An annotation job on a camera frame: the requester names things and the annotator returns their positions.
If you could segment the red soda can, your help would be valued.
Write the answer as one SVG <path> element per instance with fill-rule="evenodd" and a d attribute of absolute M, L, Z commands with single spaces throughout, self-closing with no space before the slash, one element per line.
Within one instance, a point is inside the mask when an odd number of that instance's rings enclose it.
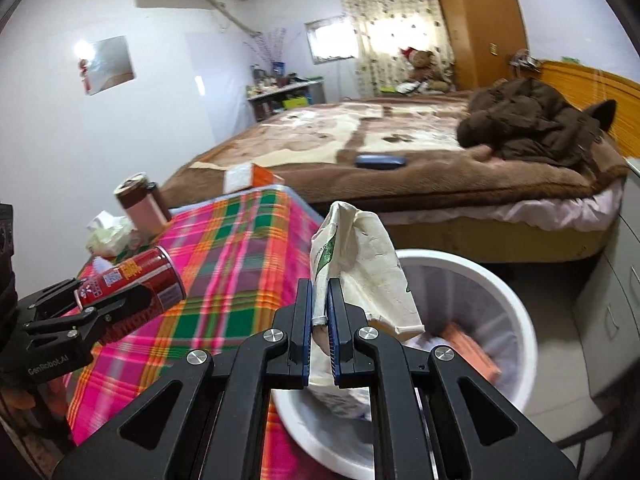
<path fill-rule="evenodd" d="M 105 346 L 175 307 L 186 290 L 168 252 L 155 246 L 88 278 L 75 296 L 81 310 L 94 307 L 102 316 Z"/>

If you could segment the white round trash bin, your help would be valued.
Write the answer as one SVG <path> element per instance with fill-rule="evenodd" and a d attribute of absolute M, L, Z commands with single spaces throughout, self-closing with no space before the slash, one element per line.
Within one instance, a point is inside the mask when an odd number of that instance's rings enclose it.
<path fill-rule="evenodd" d="M 538 344 L 518 295 L 496 274 L 448 252 L 401 249 L 397 257 L 424 327 L 409 347 L 454 348 L 524 410 L 536 379 Z M 369 393 L 335 388 L 320 350 L 312 352 L 311 363 L 317 375 L 307 389 L 273 395 L 284 428 L 315 464 L 349 479 L 373 478 Z"/>

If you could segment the orange carton in bin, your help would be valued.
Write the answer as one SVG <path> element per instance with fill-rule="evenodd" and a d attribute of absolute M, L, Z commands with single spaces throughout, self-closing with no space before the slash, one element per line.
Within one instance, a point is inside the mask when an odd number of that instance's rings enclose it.
<path fill-rule="evenodd" d="M 482 347 L 456 323 L 449 323 L 440 333 L 440 338 L 446 341 L 480 376 L 491 384 L 494 384 L 500 377 L 500 368 Z"/>

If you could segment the small white foam net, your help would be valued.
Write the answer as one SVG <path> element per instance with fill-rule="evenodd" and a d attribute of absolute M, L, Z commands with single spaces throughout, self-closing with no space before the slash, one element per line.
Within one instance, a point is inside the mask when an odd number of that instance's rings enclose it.
<path fill-rule="evenodd" d="M 92 268 L 96 274 L 102 274 L 109 270 L 114 269 L 114 263 L 111 263 L 110 260 L 104 259 L 102 257 L 96 256 L 92 259 Z"/>

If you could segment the yellow white tissue pack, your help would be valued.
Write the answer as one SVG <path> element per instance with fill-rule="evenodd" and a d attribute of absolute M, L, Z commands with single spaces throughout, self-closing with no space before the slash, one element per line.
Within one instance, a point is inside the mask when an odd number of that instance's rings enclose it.
<path fill-rule="evenodd" d="M 86 248 L 91 255 L 115 258 L 140 247 L 140 237 L 126 216 L 114 216 L 102 210 L 88 224 Z"/>

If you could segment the plaid pink green tablecloth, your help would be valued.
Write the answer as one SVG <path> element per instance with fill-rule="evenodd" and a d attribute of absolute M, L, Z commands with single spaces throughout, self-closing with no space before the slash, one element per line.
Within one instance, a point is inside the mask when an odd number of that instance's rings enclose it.
<path fill-rule="evenodd" d="M 286 188 L 236 194 L 177 214 L 160 246 L 186 299 L 93 353 L 70 404 L 76 448 L 190 351 L 216 356 L 268 330 L 308 278 L 311 237 L 320 222 L 318 212 Z"/>

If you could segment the brown beige travel mug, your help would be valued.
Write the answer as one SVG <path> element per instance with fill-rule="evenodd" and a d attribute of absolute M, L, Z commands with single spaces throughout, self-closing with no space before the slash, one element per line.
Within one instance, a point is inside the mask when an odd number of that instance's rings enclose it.
<path fill-rule="evenodd" d="M 157 183 L 145 172 L 137 172 L 120 182 L 114 196 L 140 234 L 153 238 L 165 231 L 171 213 Z"/>

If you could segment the grey drawer cabinet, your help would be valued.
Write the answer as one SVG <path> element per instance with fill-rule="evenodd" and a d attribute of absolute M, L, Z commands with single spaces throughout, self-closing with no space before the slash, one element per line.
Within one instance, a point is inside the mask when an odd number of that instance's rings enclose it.
<path fill-rule="evenodd" d="M 627 160 L 612 236 L 574 305 L 590 396 L 602 396 L 639 365 L 639 161 Z"/>

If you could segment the white orange box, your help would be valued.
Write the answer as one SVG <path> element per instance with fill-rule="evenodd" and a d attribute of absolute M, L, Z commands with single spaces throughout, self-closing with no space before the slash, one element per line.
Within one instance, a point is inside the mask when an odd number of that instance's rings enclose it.
<path fill-rule="evenodd" d="M 284 180 L 269 169 L 254 162 L 243 162 L 224 172 L 222 192 L 224 194 L 232 194 L 249 188 L 262 188 L 263 186 L 283 183 Z"/>

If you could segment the dark blue glasses case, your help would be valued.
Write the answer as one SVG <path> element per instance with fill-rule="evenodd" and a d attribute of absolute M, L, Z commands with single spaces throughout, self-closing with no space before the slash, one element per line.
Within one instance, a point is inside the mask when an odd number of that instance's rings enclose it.
<path fill-rule="evenodd" d="M 396 170 L 407 165 L 405 156 L 387 154 L 362 154 L 355 158 L 355 166 L 361 169 Z"/>

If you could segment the brown patterned bed blanket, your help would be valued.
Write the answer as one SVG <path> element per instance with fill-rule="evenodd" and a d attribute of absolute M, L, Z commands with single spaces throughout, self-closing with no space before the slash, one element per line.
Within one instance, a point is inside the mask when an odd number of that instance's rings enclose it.
<path fill-rule="evenodd" d="M 219 197 L 226 171 L 252 162 L 319 210 L 344 200 L 381 212 L 587 198 L 628 171 L 606 141 L 572 168 L 462 148 L 457 126 L 467 114 L 465 96 L 296 108 L 195 156 L 160 190 L 171 207 Z"/>

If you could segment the dark brown jacket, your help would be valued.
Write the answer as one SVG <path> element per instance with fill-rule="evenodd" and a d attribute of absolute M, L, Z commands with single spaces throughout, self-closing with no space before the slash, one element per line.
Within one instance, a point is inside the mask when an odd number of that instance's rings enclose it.
<path fill-rule="evenodd" d="M 474 92 L 457 128 L 462 148 L 485 144 L 505 160 L 577 169 L 591 165 L 593 145 L 613 125 L 617 102 L 578 110 L 555 88 L 518 78 Z"/>

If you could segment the cluttered white shelf table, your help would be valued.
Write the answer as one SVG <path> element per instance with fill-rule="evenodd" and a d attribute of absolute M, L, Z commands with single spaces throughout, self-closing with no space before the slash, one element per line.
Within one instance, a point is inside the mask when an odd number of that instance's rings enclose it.
<path fill-rule="evenodd" d="M 326 104 L 322 77 L 307 78 L 298 73 L 275 77 L 254 66 L 254 84 L 246 87 L 246 100 L 256 122 L 294 108 Z"/>

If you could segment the brown teddy bear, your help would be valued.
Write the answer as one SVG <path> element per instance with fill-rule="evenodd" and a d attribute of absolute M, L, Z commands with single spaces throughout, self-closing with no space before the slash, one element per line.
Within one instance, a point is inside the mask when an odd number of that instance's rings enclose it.
<path fill-rule="evenodd" d="M 402 49 L 401 54 L 409 63 L 410 70 L 407 79 L 396 87 L 397 92 L 401 94 L 446 93 L 451 90 L 451 84 L 440 71 L 432 51 L 408 47 Z"/>

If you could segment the wooden headboard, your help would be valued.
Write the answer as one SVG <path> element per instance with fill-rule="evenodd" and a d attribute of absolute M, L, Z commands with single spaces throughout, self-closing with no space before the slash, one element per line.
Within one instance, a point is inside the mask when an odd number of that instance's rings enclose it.
<path fill-rule="evenodd" d="M 541 64 L 539 79 L 578 108 L 615 100 L 617 110 L 610 136 L 620 154 L 639 157 L 640 89 L 636 82 L 605 70 L 553 61 Z"/>

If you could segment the orange wooden wardrobe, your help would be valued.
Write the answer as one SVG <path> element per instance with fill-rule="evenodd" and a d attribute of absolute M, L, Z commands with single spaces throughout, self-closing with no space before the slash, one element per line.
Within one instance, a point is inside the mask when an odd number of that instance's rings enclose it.
<path fill-rule="evenodd" d="M 439 0 L 454 51 L 458 88 L 487 87 L 511 75 L 510 59 L 528 42 L 518 0 Z"/>

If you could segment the dotted cream curtain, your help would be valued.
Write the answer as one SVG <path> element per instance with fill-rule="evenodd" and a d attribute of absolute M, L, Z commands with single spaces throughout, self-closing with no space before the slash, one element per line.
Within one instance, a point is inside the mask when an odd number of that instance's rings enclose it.
<path fill-rule="evenodd" d="M 360 96 L 375 96 L 410 78 L 407 56 L 432 56 L 434 77 L 451 84 L 454 49 L 439 0 L 341 0 L 354 30 Z"/>

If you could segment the silver wall plaque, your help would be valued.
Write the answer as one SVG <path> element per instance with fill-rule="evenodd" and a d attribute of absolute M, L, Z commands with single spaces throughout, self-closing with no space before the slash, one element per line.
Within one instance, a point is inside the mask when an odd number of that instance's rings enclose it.
<path fill-rule="evenodd" d="M 125 36 L 75 44 L 79 75 L 87 96 L 94 96 L 134 79 Z"/>

